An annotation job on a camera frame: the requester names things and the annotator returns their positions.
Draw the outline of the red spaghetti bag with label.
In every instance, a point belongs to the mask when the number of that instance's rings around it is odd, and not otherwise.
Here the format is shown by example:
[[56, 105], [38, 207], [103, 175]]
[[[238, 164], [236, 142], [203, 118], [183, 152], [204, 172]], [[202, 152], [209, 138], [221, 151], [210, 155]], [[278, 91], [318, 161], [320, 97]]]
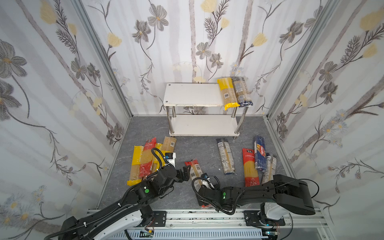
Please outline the red spaghetti bag with label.
[[[185, 165], [191, 167], [191, 169], [190, 169], [190, 179], [191, 180], [194, 180], [195, 178], [199, 178], [202, 176], [203, 171], [199, 165], [198, 160], [192, 160], [189, 162], [185, 162]], [[206, 181], [196, 180], [194, 182], [194, 187], [195, 187], [196, 191], [198, 192], [200, 190], [200, 188], [202, 188], [202, 187], [208, 188], [209, 184]], [[210, 204], [203, 202], [199, 196], [197, 196], [197, 200], [198, 200], [198, 204], [203, 209], [207, 209], [207, 208], [211, 207]]]

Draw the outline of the brown and yellow spaghetti pack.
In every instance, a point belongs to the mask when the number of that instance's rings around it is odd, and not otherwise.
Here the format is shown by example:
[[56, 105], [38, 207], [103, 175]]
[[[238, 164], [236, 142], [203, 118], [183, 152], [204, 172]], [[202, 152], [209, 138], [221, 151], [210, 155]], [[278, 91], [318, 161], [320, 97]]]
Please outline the brown and yellow spaghetti pack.
[[162, 151], [163, 154], [165, 152], [174, 152], [175, 146], [176, 146], [177, 139], [173, 137], [165, 137], [164, 142], [162, 143]]

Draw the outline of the clear spaghetti bag blue end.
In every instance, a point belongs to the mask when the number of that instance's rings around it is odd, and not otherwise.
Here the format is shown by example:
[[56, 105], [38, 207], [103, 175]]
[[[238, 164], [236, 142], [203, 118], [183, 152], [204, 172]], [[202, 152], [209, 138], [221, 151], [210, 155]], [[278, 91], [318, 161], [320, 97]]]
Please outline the clear spaghetti bag blue end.
[[235, 175], [235, 165], [229, 142], [226, 138], [216, 139], [225, 175]]

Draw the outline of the yellow-end spaghetti bag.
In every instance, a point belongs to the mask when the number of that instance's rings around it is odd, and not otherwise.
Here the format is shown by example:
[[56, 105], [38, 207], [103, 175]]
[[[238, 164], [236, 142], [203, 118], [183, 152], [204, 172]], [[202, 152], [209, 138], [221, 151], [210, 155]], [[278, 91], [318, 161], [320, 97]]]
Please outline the yellow-end spaghetti bag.
[[232, 78], [217, 79], [217, 83], [219, 84], [221, 95], [223, 97], [225, 111], [230, 108], [239, 107], [240, 105], [236, 97]]

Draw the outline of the dark blue clear spaghetti bag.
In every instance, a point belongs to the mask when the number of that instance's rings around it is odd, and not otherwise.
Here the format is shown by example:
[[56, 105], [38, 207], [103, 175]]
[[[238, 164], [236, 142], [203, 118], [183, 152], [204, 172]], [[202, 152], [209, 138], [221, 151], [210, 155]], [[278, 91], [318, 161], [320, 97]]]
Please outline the dark blue clear spaghetti bag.
[[244, 77], [232, 77], [236, 98], [240, 107], [253, 105], [250, 92]]

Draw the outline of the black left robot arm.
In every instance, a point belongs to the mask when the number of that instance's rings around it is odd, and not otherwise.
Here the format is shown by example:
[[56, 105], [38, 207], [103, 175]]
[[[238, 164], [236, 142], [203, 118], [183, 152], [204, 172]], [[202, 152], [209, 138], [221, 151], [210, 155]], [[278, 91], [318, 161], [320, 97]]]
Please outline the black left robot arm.
[[152, 148], [159, 169], [140, 183], [130, 187], [120, 200], [95, 214], [76, 220], [65, 220], [62, 230], [46, 236], [47, 240], [105, 240], [129, 227], [145, 227], [155, 217], [151, 204], [163, 199], [174, 189], [174, 183], [190, 179], [191, 166], [177, 170], [162, 151]]

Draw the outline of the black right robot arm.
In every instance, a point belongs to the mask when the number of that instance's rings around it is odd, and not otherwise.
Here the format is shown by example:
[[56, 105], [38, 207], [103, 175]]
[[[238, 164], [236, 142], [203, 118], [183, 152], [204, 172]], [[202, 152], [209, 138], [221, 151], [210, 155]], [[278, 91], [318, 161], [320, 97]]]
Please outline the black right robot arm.
[[294, 179], [284, 175], [274, 175], [271, 181], [251, 187], [216, 188], [211, 185], [208, 177], [198, 177], [192, 180], [192, 189], [200, 204], [208, 204], [217, 212], [232, 216], [237, 207], [260, 203], [260, 221], [276, 222], [277, 218], [268, 216], [275, 206], [288, 213], [312, 216], [316, 213], [313, 197], [310, 194], [307, 179]]

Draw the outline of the white two-tier shelf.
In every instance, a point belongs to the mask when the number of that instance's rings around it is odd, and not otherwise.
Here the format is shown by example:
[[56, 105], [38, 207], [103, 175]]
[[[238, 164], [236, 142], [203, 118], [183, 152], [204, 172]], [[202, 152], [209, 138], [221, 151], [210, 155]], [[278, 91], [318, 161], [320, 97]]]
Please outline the white two-tier shelf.
[[218, 84], [167, 83], [164, 106], [167, 111], [170, 136], [234, 137], [240, 135], [247, 108], [236, 120], [237, 109], [231, 115], [177, 114], [177, 107], [223, 107]]

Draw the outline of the dark blue Barilla pasta box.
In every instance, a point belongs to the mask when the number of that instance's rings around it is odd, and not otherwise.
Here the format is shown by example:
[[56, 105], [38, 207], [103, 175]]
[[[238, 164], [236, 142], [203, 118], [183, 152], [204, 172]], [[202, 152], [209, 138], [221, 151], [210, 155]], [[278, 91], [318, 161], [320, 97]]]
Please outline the dark blue Barilla pasta box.
[[267, 169], [267, 159], [265, 150], [265, 139], [262, 136], [256, 135], [254, 137], [254, 151], [255, 151], [255, 169], [265, 172]]

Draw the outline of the yellow Pastatime spaghetti bag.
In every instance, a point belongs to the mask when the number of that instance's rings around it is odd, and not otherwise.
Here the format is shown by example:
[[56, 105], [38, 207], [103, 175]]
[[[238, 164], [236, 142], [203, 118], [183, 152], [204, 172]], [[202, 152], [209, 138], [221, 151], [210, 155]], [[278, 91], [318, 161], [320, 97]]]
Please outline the yellow Pastatime spaghetti bag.
[[[162, 144], [157, 143], [156, 144], [156, 148], [161, 150], [162, 149]], [[158, 169], [159, 169], [159, 161], [158, 161], [158, 159], [156, 157], [153, 157], [153, 164], [152, 164], [152, 168], [151, 168], [151, 173], [156, 172]]]

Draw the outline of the red clear spaghetti bag left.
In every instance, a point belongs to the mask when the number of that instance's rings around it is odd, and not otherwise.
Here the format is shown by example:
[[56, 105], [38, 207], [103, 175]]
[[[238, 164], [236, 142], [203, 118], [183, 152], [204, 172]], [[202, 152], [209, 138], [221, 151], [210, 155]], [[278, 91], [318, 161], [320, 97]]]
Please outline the red clear spaghetti bag left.
[[154, 157], [153, 157], [153, 154], [151, 152], [151, 149], [155, 148], [156, 144], [157, 144], [157, 138], [156, 137], [146, 141], [146, 144], [144, 146], [142, 156], [140, 159], [139, 178], [144, 178], [152, 172], [152, 165], [153, 165], [153, 158]]

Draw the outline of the yellow spaghetti bag far left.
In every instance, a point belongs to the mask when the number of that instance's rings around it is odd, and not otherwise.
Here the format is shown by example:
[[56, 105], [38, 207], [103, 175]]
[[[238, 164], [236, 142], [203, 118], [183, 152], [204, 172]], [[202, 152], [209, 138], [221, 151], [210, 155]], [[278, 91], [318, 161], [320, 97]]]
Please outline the yellow spaghetti bag far left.
[[144, 146], [134, 146], [130, 177], [127, 181], [128, 186], [134, 186], [142, 181], [140, 178], [140, 160]]

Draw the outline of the red spaghetti bag right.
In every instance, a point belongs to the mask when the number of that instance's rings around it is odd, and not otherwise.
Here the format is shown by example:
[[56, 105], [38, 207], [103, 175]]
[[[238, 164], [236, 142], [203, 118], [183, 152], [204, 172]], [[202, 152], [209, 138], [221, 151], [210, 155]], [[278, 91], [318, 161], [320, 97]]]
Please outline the red spaghetti bag right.
[[255, 153], [252, 149], [242, 149], [245, 187], [258, 186], [260, 184], [259, 173], [255, 168]]

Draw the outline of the clear spaghetti bag far right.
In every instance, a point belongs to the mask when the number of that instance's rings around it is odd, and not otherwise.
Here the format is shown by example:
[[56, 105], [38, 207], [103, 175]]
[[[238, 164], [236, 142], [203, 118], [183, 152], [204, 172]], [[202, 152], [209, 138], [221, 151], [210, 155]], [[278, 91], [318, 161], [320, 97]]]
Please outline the clear spaghetti bag far right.
[[277, 158], [272, 154], [267, 154], [267, 167], [263, 173], [262, 184], [265, 184], [274, 179], [277, 166]]

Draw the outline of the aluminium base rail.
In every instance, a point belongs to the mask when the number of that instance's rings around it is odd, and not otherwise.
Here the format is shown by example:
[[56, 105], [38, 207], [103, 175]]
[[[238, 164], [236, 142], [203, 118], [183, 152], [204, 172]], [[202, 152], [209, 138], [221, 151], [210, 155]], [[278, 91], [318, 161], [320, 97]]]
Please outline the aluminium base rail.
[[[234, 215], [226, 215], [213, 209], [199, 210], [154, 210], [155, 219], [149, 229], [245, 229], [250, 228], [247, 222], [256, 217], [258, 209], [237, 209]], [[279, 224], [278, 229], [328, 228], [328, 224], [320, 212], [312, 216], [285, 214], [281, 217], [285, 225]]]

